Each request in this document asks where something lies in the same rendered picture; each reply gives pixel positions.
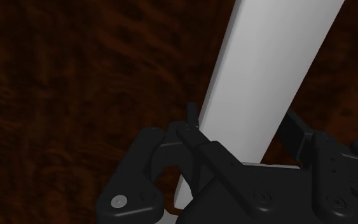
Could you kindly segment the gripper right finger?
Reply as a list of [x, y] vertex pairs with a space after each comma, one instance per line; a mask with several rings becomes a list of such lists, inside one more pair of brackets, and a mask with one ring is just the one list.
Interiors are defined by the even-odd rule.
[[278, 138], [293, 159], [312, 173], [312, 209], [319, 219], [358, 219], [358, 140], [346, 146], [309, 127], [293, 110]]

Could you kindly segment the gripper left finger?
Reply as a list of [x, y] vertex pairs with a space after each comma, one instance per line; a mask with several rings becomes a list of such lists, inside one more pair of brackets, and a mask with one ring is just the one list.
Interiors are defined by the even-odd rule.
[[186, 119], [168, 130], [143, 128], [119, 163], [95, 205], [97, 224], [157, 224], [165, 201], [155, 181], [176, 166], [193, 200], [173, 224], [268, 222], [275, 214], [271, 190], [224, 146], [199, 131], [196, 103]]

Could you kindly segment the long white block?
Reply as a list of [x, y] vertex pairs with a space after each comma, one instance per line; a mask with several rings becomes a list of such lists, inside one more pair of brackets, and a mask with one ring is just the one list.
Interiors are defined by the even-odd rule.
[[200, 112], [207, 152], [242, 190], [263, 165], [292, 103], [344, 0], [235, 0]]

